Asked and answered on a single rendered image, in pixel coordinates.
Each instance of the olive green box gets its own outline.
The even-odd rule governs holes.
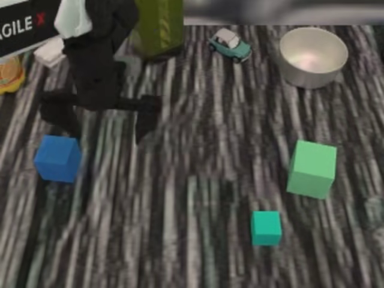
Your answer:
[[[293,153],[287,191],[327,198],[336,174],[337,149],[333,146],[299,140]]]

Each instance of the orange object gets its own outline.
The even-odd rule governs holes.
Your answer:
[[[25,72],[18,56],[0,62],[0,94],[19,90],[25,81]]]

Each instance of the car windshield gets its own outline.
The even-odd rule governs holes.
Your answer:
[[[239,44],[240,44],[240,38],[237,36],[234,36],[231,40],[229,40],[228,47],[230,49],[234,49],[234,48],[238,47]]]

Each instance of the blue cube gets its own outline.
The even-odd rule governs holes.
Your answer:
[[[280,243],[282,229],[278,211],[254,211],[251,219],[252,244],[275,246]]]
[[[75,138],[45,135],[37,150],[34,164],[44,180],[73,183],[81,157]]]

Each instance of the teal car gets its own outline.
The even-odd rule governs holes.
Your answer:
[[[231,30],[221,28],[209,39],[209,49],[232,58],[235,63],[247,60],[251,53],[251,46],[240,39]]]

